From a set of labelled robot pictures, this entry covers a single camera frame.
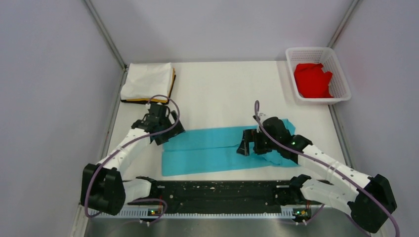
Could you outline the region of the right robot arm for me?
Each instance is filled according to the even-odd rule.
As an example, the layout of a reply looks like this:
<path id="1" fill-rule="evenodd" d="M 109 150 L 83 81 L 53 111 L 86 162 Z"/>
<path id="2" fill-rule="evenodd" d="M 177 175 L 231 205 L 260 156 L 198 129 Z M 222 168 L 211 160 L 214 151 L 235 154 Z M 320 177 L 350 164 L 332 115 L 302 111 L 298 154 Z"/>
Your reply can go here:
<path id="1" fill-rule="evenodd" d="M 387 178 L 358 172 L 332 158 L 302 135 L 292 135 L 285 123 L 254 116 L 258 127 L 246 129 L 237 153 L 264 155 L 276 151 L 281 157 L 320 175 L 323 181 L 301 174 L 290 180 L 290 198 L 295 203 L 319 202 L 348 215 L 364 231 L 377 233 L 397 203 Z"/>

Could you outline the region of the teal t shirt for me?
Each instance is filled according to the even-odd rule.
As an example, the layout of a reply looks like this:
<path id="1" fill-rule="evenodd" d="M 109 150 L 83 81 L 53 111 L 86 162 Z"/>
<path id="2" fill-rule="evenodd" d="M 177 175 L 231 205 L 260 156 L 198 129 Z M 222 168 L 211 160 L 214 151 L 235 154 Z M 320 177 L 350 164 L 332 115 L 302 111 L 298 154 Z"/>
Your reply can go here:
<path id="1" fill-rule="evenodd" d="M 267 166 L 295 167 L 277 152 L 249 156 L 237 153 L 249 126 L 188 130 L 163 144 L 162 175 L 175 176 Z"/>

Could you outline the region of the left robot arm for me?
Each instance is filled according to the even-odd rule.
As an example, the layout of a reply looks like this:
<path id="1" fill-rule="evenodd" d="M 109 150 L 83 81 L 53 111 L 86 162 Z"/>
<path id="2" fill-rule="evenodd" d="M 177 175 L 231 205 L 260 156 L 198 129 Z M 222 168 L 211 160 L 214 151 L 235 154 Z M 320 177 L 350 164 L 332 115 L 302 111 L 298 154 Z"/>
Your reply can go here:
<path id="1" fill-rule="evenodd" d="M 87 164 L 82 173 L 80 202 L 87 217 L 89 210 L 117 215 L 125 204 L 142 199 L 153 204 L 158 190 L 147 178 L 123 180 L 131 163 L 150 144 L 161 145 L 185 131 L 180 122 L 180 110 L 167 105 L 147 104 L 148 112 L 135 121 L 115 149 L 96 164 Z"/>

